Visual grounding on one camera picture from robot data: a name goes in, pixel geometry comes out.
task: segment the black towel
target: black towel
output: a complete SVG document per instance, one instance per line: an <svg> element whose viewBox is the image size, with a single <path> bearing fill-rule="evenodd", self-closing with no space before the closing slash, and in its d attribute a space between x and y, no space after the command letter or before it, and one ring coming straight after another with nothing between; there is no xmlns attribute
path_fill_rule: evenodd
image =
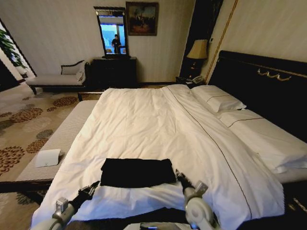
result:
<svg viewBox="0 0 307 230"><path fill-rule="evenodd" d="M159 161L107 158L101 170L101 186L143 188L176 182L169 159Z"/></svg>

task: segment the telephone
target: telephone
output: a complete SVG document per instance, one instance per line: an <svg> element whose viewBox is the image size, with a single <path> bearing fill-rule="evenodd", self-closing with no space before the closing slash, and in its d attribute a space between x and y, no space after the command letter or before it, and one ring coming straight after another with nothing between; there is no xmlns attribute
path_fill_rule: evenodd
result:
<svg viewBox="0 0 307 230"><path fill-rule="evenodd" d="M199 76L197 76L197 77L195 77L195 78L192 79L192 82L193 82L194 84L198 84L198 83L200 83L201 81L203 81L203 76L201 76L201 75L199 75Z"/></svg>

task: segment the framed painting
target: framed painting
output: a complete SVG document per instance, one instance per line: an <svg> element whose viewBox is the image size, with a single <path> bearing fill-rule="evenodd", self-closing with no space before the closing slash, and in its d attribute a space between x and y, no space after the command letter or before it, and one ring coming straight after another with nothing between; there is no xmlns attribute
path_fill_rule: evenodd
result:
<svg viewBox="0 0 307 230"><path fill-rule="evenodd" d="M157 35L159 4L157 2L126 2L128 34Z"/></svg>

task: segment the bed bench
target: bed bench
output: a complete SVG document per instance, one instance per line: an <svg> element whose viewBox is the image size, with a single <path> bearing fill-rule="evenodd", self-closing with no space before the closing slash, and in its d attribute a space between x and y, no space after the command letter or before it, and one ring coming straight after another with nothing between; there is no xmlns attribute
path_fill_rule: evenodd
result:
<svg viewBox="0 0 307 230"><path fill-rule="evenodd" d="M72 110L55 133L42 147L42 150L61 149L58 165L35 167L36 156L29 162L15 182L0 182L0 193L19 192L41 204L43 197L37 193L47 190L59 170L65 155L69 151L74 139L91 114L97 101L82 101Z"/></svg>

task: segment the white pillow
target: white pillow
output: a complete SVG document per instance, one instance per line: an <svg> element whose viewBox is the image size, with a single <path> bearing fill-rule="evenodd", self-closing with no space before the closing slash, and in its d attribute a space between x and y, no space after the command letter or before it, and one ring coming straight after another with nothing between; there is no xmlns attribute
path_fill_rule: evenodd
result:
<svg viewBox="0 0 307 230"><path fill-rule="evenodd" d="M78 70L78 72L76 73L76 79L77 81L82 81L83 80L83 77L85 75L85 70L84 70L84 65L85 65L85 62L81 62L80 63L80 68Z"/></svg>
<svg viewBox="0 0 307 230"><path fill-rule="evenodd" d="M246 108L246 105L244 105L237 98L231 96L214 85L201 85L194 87L192 92L203 106L208 104L216 113L224 110Z"/></svg>
<svg viewBox="0 0 307 230"><path fill-rule="evenodd" d="M80 70L82 65L84 65L84 61L78 63L75 66L69 66L69 65L68 66L61 66L61 68L62 68L62 75L70 75L70 74L74 75L74 74L76 74Z"/></svg>
<svg viewBox="0 0 307 230"><path fill-rule="evenodd" d="M307 143L250 111L221 114L220 120L250 149L258 153L273 173L307 168Z"/></svg>

